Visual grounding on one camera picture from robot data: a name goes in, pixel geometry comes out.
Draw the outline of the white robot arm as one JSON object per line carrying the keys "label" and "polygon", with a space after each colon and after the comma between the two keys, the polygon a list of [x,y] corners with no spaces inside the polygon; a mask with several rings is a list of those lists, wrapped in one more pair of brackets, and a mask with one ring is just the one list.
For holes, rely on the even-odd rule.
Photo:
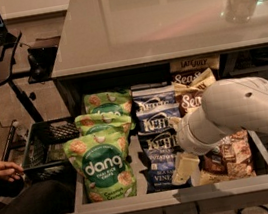
{"label": "white robot arm", "polygon": [[218,80],[204,91],[200,107],[171,117],[182,150],[172,184],[194,185],[213,176],[245,178],[253,172],[247,132],[268,134],[268,80],[243,77]]}

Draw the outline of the person's hand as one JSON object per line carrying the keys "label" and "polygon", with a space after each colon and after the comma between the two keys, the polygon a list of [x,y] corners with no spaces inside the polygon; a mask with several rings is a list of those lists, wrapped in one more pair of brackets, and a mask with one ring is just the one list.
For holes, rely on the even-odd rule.
{"label": "person's hand", "polygon": [[0,162],[0,179],[7,182],[14,182],[19,180],[24,174],[22,166],[15,164],[14,162]]}

